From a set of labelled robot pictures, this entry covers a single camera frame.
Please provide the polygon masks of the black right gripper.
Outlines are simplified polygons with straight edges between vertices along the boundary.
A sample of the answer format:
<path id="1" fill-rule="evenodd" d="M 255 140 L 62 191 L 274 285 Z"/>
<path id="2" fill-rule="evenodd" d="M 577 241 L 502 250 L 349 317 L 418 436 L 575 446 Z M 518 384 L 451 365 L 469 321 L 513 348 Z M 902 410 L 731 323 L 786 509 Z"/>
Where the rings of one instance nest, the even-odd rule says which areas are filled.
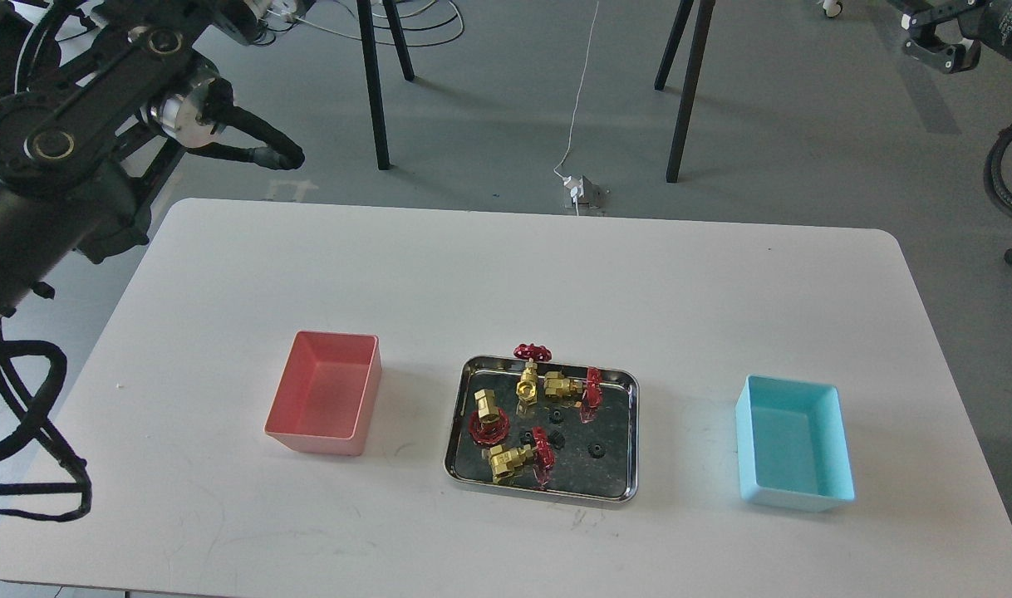
<path id="1" fill-rule="evenodd" d="M 942 73 L 973 71 L 980 63 L 982 36 L 980 23 L 988 1 L 888 1 L 901 12 L 902 29 L 907 39 L 902 46 L 905 56 Z M 958 22 L 962 41 L 944 42 L 936 35 L 936 27 L 946 22 Z"/>

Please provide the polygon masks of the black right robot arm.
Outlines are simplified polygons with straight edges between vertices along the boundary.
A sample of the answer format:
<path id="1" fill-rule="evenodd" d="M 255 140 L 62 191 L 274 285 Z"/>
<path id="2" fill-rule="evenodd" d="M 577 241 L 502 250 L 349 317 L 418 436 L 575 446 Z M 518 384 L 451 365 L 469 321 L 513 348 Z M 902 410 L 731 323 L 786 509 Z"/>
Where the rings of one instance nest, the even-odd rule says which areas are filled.
<path id="1" fill-rule="evenodd" d="M 988 47 L 1012 63 L 1012 1 L 890 1 L 902 14 L 906 56 L 942 73 L 972 71 Z M 957 22 L 961 42 L 946 42 L 936 27 Z"/>

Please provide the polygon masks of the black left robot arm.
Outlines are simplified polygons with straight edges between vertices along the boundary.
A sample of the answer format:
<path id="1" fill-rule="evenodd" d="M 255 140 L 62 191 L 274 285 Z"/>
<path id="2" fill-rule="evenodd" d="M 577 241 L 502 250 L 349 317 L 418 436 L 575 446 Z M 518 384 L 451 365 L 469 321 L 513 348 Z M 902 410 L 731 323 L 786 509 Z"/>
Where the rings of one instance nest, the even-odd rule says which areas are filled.
<path id="1" fill-rule="evenodd" d="M 150 205 L 187 153 L 275 170 L 301 167 L 294 141 L 236 106 L 232 85 L 194 42 L 209 27 L 255 45 L 277 1 L 101 1 L 83 22 L 91 46 L 61 60 L 57 33 L 80 1 L 47 1 L 27 22 L 0 1 L 0 399 L 17 418 L 0 463 L 39 443 L 69 473 L 56 483 L 0 483 L 0 497 L 66 495 L 69 522 L 91 510 L 91 478 L 50 421 L 68 360 L 50 341 L 5 340 L 3 322 L 76 251 L 91 262 L 149 242 Z"/>

